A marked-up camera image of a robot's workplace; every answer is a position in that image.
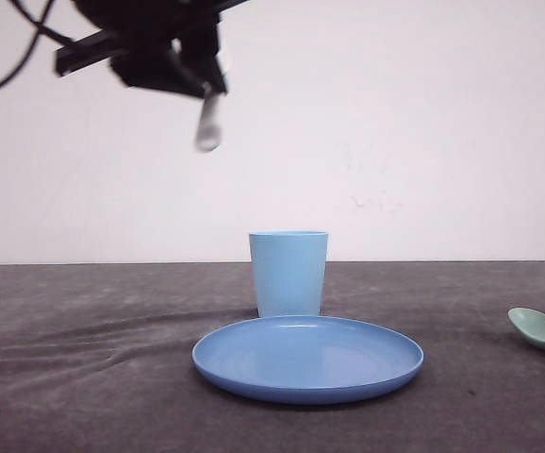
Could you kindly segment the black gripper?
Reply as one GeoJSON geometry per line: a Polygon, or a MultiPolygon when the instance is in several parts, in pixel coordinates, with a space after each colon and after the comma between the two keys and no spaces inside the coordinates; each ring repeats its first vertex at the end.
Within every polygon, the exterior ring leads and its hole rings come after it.
{"type": "Polygon", "coordinates": [[[74,6],[99,28],[56,52],[59,76],[109,59],[126,87],[202,98],[209,91],[227,94],[218,62],[221,14],[239,1],[75,1],[74,6]],[[178,39],[180,60],[172,49],[132,52],[178,39]]]}

